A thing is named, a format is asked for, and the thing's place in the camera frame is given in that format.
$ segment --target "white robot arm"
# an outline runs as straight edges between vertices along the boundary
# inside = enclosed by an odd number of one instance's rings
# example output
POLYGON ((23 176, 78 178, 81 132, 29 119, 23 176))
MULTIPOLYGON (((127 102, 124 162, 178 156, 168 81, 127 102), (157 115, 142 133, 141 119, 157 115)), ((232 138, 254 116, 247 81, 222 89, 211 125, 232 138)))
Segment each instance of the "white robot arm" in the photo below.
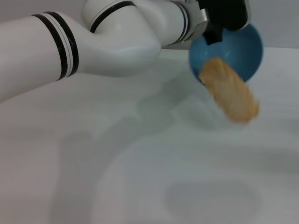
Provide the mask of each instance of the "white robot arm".
POLYGON ((162 46, 202 34, 219 42, 223 28, 248 24, 249 7, 246 0, 86 0, 82 18, 88 29, 55 12, 0 23, 0 102, 75 73, 132 74, 162 46))

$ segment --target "bread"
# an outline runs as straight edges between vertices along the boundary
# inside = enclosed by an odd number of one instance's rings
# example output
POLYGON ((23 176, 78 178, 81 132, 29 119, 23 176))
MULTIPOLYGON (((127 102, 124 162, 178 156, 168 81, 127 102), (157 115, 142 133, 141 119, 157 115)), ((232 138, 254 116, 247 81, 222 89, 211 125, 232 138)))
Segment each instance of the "bread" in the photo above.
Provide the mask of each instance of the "bread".
POLYGON ((258 115, 259 104, 248 86, 221 58, 208 60, 199 78, 232 121, 248 123, 258 115))

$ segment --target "blue bowl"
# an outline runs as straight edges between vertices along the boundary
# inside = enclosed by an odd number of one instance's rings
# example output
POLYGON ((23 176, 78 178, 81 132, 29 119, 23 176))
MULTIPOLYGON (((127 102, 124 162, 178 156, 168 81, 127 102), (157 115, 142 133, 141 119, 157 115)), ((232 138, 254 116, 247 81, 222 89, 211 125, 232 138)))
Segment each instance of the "blue bowl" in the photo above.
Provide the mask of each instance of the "blue bowl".
POLYGON ((239 31, 223 31, 223 41, 206 44, 202 36, 190 46, 189 63, 195 77, 206 60, 220 57, 226 61, 247 82, 258 70, 263 58, 263 42, 254 26, 247 25, 239 31))

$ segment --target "white tabletop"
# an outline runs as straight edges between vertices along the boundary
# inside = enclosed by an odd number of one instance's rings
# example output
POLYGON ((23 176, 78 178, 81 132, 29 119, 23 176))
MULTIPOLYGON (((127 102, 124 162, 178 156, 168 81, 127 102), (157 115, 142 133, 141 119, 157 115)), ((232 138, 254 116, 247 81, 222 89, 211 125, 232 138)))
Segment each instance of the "white tabletop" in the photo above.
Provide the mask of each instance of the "white tabletop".
POLYGON ((164 50, 128 78, 79 74, 0 105, 4 224, 297 224, 299 50, 266 49, 257 120, 216 127, 164 50))

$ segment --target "white wall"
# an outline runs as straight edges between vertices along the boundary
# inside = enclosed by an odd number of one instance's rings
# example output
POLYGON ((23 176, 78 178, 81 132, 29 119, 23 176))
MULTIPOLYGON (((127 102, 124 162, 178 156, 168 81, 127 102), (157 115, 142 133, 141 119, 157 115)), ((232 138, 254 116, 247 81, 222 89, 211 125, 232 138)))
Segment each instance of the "white wall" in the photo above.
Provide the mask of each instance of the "white wall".
MULTIPOLYGON (((80 10, 85 0, 2 0, 0 21, 16 17, 61 11, 81 21, 80 10)), ((252 21, 262 33, 268 47, 299 48, 298 0, 249 0, 252 21)))

